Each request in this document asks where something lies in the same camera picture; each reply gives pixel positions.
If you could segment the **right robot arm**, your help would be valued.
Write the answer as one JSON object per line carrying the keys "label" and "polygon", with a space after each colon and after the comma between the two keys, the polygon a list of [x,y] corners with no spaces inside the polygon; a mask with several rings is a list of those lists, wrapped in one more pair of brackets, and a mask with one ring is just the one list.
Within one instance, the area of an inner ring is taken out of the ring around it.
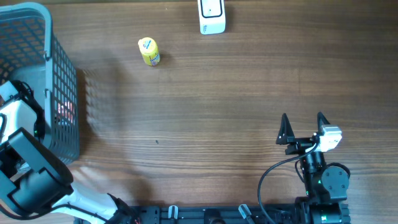
{"label": "right robot arm", "polygon": [[351,173],[343,164],[326,163],[324,153],[337,147],[342,140],[342,130],[317,114],[317,132],[308,138],[296,138],[286,114],[281,124],[276,143],[286,145],[287,155],[298,155],[302,182],[306,196],[295,200],[296,223],[350,223],[347,199]]}

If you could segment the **yellow mentos gum bottle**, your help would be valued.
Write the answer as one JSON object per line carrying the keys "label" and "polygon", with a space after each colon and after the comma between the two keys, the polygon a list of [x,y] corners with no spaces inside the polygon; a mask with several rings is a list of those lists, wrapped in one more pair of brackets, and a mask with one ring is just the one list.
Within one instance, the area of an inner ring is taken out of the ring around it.
{"label": "yellow mentos gum bottle", "polygon": [[145,64],[153,67],[160,62],[159,49],[154,39],[150,37],[142,38],[138,41],[138,46]]}

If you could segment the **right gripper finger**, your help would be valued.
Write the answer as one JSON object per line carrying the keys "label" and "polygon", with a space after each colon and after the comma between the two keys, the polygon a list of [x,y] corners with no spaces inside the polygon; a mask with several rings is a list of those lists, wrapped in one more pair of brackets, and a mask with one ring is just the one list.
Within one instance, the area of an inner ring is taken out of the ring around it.
{"label": "right gripper finger", "polygon": [[278,145],[288,145],[293,142],[295,142],[295,135],[287,114],[284,113],[281,117],[280,129],[275,143]]}
{"label": "right gripper finger", "polygon": [[317,127],[321,129],[323,125],[329,125],[330,122],[325,118],[323,113],[320,111],[317,113]]}

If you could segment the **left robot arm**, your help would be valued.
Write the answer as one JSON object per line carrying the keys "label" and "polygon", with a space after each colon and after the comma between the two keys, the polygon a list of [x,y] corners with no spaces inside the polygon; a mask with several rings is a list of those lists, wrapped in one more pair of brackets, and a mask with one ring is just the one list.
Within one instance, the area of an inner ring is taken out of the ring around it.
{"label": "left robot arm", "polygon": [[40,142],[44,111],[27,83],[3,83],[1,98],[1,213],[20,221],[64,213],[75,223],[140,222],[120,198],[75,183],[66,165]]}

